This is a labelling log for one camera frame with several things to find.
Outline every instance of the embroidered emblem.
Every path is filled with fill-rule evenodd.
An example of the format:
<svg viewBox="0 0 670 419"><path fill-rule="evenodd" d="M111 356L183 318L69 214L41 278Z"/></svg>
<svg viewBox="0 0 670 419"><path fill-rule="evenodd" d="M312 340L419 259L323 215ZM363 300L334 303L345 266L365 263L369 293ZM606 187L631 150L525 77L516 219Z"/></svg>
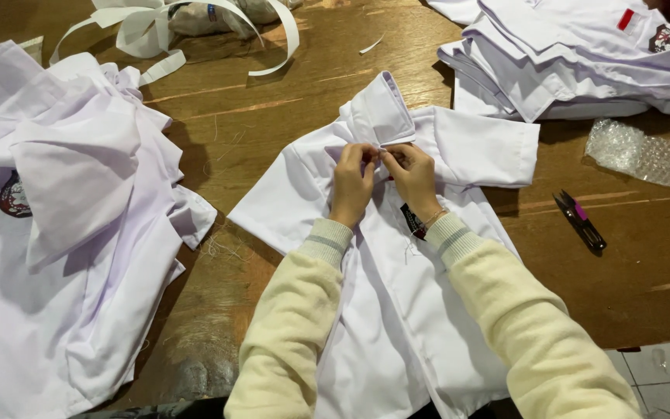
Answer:
<svg viewBox="0 0 670 419"><path fill-rule="evenodd" d="M421 223L420 218L418 218L418 216L415 215L413 211L410 210L407 204L401 206L400 211L402 211L402 215L405 216L405 222L407 223L407 228L409 228L410 231L413 232L413 235L415 237L425 242L426 226L424 226L423 223Z"/></svg>
<svg viewBox="0 0 670 419"><path fill-rule="evenodd" d="M24 196L22 182L16 170L12 171L12 176L2 187L0 192L0 210L4 214L15 218L32 217L28 198Z"/></svg>
<svg viewBox="0 0 670 419"><path fill-rule="evenodd" d="M664 52L670 49L670 29L665 23L656 28L656 36L651 38L648 46L650 52Z"/></svg>

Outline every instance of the bubble wrap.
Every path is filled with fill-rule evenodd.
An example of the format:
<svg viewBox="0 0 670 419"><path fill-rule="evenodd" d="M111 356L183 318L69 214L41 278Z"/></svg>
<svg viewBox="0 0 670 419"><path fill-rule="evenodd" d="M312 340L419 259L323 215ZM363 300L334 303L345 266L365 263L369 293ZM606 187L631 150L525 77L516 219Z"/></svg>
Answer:
<svg viewBox="0 0 670 419"><path fill-rule="evenodd" d="M586 155L602 167L670 186L670 139L646 136L611 119L596 119L588 135Z"/></svg>

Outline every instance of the hand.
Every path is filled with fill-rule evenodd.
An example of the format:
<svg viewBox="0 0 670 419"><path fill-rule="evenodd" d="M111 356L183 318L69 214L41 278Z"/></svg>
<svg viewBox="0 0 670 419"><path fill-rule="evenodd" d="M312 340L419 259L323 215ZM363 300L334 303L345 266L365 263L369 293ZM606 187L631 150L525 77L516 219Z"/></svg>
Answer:
<svg viewBox="0 0 670 419"><path fill-rule="evenodd" d="M395 179L397 192L424 224L433 224L441 215L431 218L442 210L435 197L433 158L412 144L390 145L386 150L381 159Z"/></svg>
<svg viewBox="0 0 670 419"><path fill-rule="evenodd" d="M330 220L352 229L374 190L374 167L379 151L369 144L347 144L335 166L335 194ZM361 176L361 162L366 164Z"/></svg>

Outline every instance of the person's left hand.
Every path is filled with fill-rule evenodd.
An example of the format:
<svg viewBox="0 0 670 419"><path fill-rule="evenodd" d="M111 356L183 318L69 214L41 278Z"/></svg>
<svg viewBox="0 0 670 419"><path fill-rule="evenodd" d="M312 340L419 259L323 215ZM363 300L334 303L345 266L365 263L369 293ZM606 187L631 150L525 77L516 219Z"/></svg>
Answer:
<svg viewBox="0 0 670 419"><path fill-rule="evenodd" d="M371 200L374 168L379 151L369 144L348 144L335 166L335 186L330 220L352 229ZM361 176L361 162L366 164Z"/></svg>

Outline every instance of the tile floor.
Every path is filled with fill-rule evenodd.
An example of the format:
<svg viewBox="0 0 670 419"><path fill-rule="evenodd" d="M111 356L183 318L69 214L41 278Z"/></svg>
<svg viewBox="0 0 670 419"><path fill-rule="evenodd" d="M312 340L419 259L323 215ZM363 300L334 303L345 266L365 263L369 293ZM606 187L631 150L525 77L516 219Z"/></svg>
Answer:
<svg viewBox="0 0 670 419"><path fill-rule="evenodd" d="M606 353L632 386L642 414L669 417L670 343L643 346L640 352L608 350Z"/></svg>

